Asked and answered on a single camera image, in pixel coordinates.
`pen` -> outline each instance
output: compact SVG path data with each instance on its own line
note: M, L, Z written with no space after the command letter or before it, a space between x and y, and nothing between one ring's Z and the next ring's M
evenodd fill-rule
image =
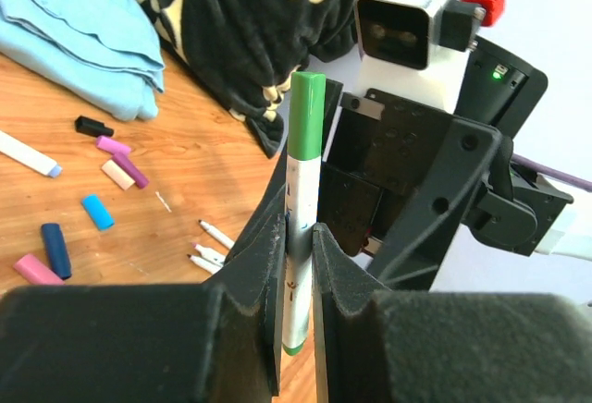
M282 333L282 344L289 355L300 352L308 335L325 84L323 74L295 72L291 77L285 194L288 243Z
M222 243L227 249L232 249L234 246L234 241L230 239L228 236L224 235L222 231L220 231L215 226L210 225L209 223L205 222L204 220L199 220L200 226L203 227L208 234L218 240L218 242Z
M200 255L202 255L202 258L204 260L216 264L220 267L224 266L224 261L226 260L226 257L217 250L214 250L212 248L206 248L201 244L195 244L193 247L195 248L195 250L200 252Z
M218 272L220 269L222 269L220 266L216 266L215 264L210 263L207 260L204 260L202 257L199 257L197 255L190 255L188 253L187 258L189 258L192 263L197 264L202 269L204 269L205 271L209 272L212 275L215 274L216 272Z
M56 163L56 160L36 151L2 130L0 130L0 152L46 177L55 178L62 172L62 168Z

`white wall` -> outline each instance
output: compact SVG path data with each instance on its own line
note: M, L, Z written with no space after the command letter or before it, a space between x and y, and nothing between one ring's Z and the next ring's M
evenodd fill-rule
M507 0L506 11L481 34L540 68L549 89L515 140L515 151L563 172L592 179L592 47L587 42L589 0ZM350 90L357 49L328 65L313 62ZM559 256L525 258L492 250L462 228L434 289L553 292L592 300L592 263Z

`wooden surface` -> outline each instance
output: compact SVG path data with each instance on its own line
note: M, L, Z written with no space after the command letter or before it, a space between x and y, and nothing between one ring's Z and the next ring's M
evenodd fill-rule
M186 254L194 253L190 243L224 248L197 220L232 238L239 235L276 160L268 160L246 127L168 56L166 64L158 118L120 123L0 55L0 129L64 168L51 179L0 155L0 295L27 284L12 268L20 257L33 253L47 263L43 223L61 225L72 264L68 283L85 285L201 282L208 274L188 261ZM94 138L74 130L79 115L116 130L114 138L133 149L130 158L150 179L147 188L123 191L100 170L109 155L95 148ZM80 205L93 193L116 222L105 232ZM316 401L311 338L297 357L284 356L282 395L275 403Z

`black blanket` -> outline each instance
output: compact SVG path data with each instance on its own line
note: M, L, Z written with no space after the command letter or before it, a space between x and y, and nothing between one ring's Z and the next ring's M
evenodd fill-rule
M309 55L331 61L356 43L353 0L137 0L164 46L272 157L276 110Z

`blue towel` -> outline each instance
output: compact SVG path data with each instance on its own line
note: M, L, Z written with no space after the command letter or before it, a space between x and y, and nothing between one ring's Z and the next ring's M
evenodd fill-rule
M158 114L158 36L135 0L0 0L0 52L127 121Z

